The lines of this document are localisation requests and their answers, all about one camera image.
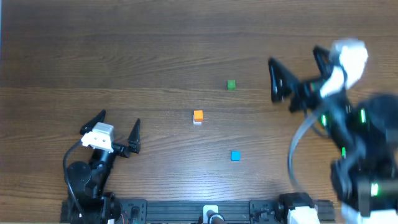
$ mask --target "green cube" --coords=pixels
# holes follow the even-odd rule
[[[235,90],[236,89],[235,80],[228,80],[227,88],[228,90]]]

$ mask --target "blue cube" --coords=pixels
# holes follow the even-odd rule
[[[231,152],[231,161],[240,161],[241,160],[241,152],[232,151]]]

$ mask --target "orange cube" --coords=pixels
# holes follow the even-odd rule
[[[203,111],[193,111],[193,120],[195,122],[202,122],[203,121]]]

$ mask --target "wooden table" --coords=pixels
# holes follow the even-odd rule
[[[315,44],[364,40],[369,61],[354,102],[397,93],[395,0],[10,0],[2,6],[0,222],[57,222],[67,197],[62,157],[102,109],[126,143],[137,118],[142,149],[118,159],[118,197],[249,200],[291,192],[286,157],[303,114],[273,105],[267,59],[317,75]],[[236,91],[226,81],[236,80]],[[193,110],[205,122],[192,125]],[[230,153],[241,151],[241,161]],[[88,160],[91,149],[71,157]],[[333,143],[309,133],[295,168],[314,198],[336,202]]]

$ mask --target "brown wooden surface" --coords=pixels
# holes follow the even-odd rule
[[[315,44],[366,41],[356,102],[397,92],[395,0],[5,0],[0,74],[0,221],[57,222],[62,157],[101,109],[123,143],[137,118],[142,149],[118,159],[107,189],[148,200],[248,200],[293,191],[290,138],[303,114],[272,105],[267,59],[312,77]],[[236,91],[226,81],[236,80]],[[193,110],[204,110],[202,126]],[[241,151],[231,162],[230,152]],[[71,158],[87,160],[91,149]],[[336,202],[333,144],[301,140],[297,175]]]

